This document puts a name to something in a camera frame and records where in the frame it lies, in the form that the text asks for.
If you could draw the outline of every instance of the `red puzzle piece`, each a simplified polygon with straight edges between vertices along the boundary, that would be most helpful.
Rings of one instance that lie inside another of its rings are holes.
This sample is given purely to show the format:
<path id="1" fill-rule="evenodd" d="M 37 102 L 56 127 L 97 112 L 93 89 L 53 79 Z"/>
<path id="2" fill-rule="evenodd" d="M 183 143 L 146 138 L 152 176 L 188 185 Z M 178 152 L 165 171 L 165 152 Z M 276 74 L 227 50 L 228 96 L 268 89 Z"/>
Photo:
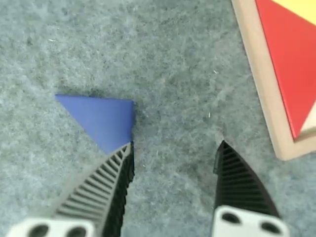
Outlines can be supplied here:
<path id="1" fill-rule="evenodd" d="M 316 26 L 271 0 L 256 0 L 293 138 L 316 101 Z"/>

